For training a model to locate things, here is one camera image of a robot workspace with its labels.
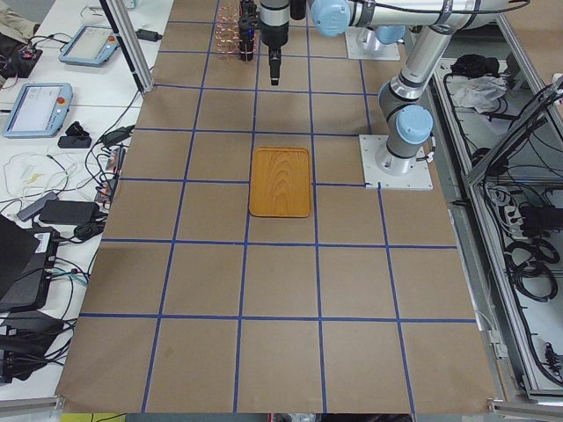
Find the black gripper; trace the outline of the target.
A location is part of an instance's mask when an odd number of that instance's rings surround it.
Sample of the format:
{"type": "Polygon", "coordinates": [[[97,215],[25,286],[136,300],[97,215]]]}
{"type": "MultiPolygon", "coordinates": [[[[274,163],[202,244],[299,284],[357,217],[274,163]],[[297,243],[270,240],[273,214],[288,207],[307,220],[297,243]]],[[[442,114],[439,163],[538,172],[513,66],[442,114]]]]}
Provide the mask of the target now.
{"type": "Polygon", "coordinates": [[[289,38],[289,0],[260,0],[261,39],[268,49],[270,83],[280,82],[282,48],[289,38]]]}

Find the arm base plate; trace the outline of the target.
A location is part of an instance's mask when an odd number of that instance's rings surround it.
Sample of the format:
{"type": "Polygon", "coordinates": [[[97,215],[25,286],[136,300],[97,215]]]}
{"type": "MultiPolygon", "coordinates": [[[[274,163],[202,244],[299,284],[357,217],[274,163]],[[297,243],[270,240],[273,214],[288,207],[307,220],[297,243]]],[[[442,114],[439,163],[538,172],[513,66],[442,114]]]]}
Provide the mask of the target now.
{"type": "Polygon", "coordinates": [[[398,43],[403,39],[403,25],[350,27],[345,32],[347,58],[355,60],[398,61],[398,43]]]}
{"type": "Polygon", "coordinates": [[[360,135],[364,186],[367,189],[431,191],[433,182],[422,146],[410,158],[387,149],[388,135],[360,135]]]}

